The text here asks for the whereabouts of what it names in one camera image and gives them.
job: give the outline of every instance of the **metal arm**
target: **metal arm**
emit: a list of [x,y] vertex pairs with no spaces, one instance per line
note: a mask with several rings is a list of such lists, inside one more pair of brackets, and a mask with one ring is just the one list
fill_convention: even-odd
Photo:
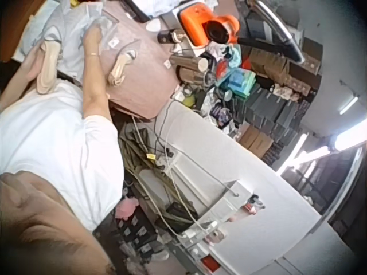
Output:
[[282,42],[280,52],[299,64],[304,63],[303,53],[282,19],[261,0],[247,0],[247,5],[277,33]]

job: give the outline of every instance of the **pink item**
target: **pink item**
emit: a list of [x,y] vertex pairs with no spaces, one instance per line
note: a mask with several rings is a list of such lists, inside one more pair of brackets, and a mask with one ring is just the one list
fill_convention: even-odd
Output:
[[115,218],[126,221],[130,216],[133,215],[138,205],[139,201],[136,198],[123,199],[116,205]]

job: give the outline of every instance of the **person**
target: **person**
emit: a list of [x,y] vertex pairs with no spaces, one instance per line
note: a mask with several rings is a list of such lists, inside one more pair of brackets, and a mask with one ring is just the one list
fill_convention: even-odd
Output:
[[2,274],[113,274],[91,234],[122,197],[123,160],[108,108],[99,43],[84,38],[83,91],[62,80],[46,95],[39,42],[0,97]]

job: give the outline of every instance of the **white t-shirt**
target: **white t-shirt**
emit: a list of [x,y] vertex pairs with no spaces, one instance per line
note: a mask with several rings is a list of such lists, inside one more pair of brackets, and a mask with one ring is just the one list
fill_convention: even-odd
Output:
[[52,93],[30,91],[0,113],[0,174],[32,172],[49,181],[93,231],[122,196],[124,167],[115,126],[83,119],[83,95],[58,81]]

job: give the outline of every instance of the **yellow tag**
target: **yellow tag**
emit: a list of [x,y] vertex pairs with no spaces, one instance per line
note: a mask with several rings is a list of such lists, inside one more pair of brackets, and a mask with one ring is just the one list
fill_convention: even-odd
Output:
[[147,154],[147,159],[155,160],[155,155],[154,154]]

